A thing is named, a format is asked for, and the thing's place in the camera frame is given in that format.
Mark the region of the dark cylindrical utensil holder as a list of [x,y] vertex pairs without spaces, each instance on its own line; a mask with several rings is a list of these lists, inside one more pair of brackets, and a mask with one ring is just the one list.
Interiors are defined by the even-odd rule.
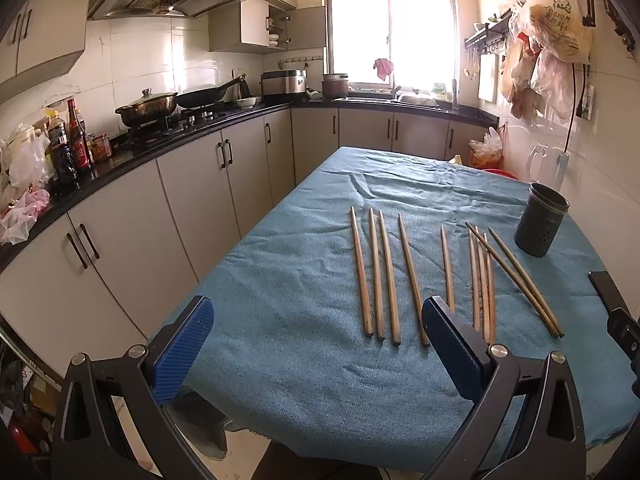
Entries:
[[543,257],[569,209],[570,203],[559,192],[542,183],[532,182],[514,233],[515,244],[526,254]]

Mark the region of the kitchen sink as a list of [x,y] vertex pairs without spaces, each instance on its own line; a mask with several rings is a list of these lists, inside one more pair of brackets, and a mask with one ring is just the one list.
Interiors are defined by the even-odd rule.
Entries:
[[350,90],[348,92],[349,99],[365,100],[365,101],[388,101],[395,103],[404,103],[411,105],[419,105],[426,107],[439,108],[439,102],[431,96],[421,92],[402,91],[393,89],[390,91],[378,90]]

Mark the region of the black smartphone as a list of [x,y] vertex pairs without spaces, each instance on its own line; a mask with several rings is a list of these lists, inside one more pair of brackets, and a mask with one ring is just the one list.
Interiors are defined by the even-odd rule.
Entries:
[[588,278],[608,314],[616,310],[630,314],[622,294],[608,271],[590,271]]

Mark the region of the red plastic basin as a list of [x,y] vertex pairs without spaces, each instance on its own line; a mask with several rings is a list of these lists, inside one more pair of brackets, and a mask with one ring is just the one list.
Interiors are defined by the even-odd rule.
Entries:
[[499,169],[499,168],[485,168],[484,171],[488,172],[488,174],[495,174],[496,176],[505,177],[511,180],[518,180],[518,177],[515,174],[511,174],[509,171]]

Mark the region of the orange bag by cabinet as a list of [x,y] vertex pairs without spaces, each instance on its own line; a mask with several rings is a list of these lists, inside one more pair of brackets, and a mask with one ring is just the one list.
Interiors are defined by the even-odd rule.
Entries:
[[503,143],[494,127],[489,127],[483,140],[469,140],[469,164],[477,169],[496,169],[500,166]]

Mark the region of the pink plastic bag on counter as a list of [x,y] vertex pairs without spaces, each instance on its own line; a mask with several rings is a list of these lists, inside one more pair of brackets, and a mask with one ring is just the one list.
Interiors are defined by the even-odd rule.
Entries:
[[29,232],[50,204],[50,193],[45,188],[29,188],[8,211],[1,216],[2,245],[26,242]]

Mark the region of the blue table cloth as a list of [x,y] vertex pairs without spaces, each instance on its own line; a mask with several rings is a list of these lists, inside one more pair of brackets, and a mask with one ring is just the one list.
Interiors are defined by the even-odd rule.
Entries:
[[[446,289],[446,228],[456,312],[473,315],[465,223],[505,242],[525,183],[416,156],[340,148],[275,206],[195,287],[215,322],[184,385],[235,425],[307,456],[430,468],[472,404],[423,348],[397,215],[422,297]],[[349,208],[355,207],[373,335],[363,331]],[[385,339],[376,338],[369,209],[376,215]],[[378,212],[392,251],[401,344],[393,345]]]

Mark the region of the dark soy sauce bottle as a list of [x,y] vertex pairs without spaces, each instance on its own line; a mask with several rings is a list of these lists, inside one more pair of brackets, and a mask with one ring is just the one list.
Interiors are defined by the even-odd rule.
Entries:
[[67,195],[79,188],[78,173],[70,149],[70,138],[64,120],[56,110],[46,110],[49,153],[55,170],[58,195]]

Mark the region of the red label sauce bottle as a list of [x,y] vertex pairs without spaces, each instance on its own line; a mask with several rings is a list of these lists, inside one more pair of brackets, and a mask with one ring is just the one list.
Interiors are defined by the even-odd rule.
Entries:
[[85,174],[92,170],[93,161],[86,138],[84,123],[80,120],[74,98],[67,100],[67,109],[68,131],[70,132],[70,142],[72,142],[74,164],[81,174]]

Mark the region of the gas stove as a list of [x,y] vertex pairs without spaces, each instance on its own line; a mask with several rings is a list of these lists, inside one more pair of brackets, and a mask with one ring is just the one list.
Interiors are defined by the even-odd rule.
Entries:
[[111,140],[111,147],[115,151],[143,152],[209,127],[215,122],[254,110],[258,105],[259,103],[239,106],[237,102],[218,102],[198,108],[180,108],[170,116],[130,128],[115,136]]

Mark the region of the pink cloth at window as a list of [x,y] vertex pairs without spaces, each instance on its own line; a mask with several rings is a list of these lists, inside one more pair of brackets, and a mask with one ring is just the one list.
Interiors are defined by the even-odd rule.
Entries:
[[379,80],[386,81],[394,72],[394,64],[388,58],[377,58],[374,61],[373,68],[376,70],[376,76]]

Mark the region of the small white bowl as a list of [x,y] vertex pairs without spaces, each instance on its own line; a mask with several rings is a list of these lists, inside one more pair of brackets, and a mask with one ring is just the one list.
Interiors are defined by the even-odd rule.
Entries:
[[250,96],[249,98],[238,99],[235,104],[239,108],[251,108],[258,103],[256,96]]

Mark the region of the silver rice cooker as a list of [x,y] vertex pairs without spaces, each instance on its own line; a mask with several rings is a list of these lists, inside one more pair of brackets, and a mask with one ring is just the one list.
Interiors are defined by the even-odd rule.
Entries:
[[263,96],[297,96],[306,92],[304,70],[270,70],[260,76]]

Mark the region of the white wall socket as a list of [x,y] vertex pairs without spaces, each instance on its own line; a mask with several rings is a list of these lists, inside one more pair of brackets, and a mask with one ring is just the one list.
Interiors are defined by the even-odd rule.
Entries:
[[584,96],[582,97],[582,106],[580,107],[580,117],[587,122],[590,121],[593,109],[594,85],[587,84]]

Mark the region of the black wall rack shelf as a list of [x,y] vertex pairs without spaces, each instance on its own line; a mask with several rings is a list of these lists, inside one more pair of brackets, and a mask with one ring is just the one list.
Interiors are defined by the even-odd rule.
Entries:
[[506,10],[498,21],[484,23],[480,30],[465,38],[464,47],[468,51],[486,52],[501,41],[506,40],[509,33],[509,22],[512,11]]

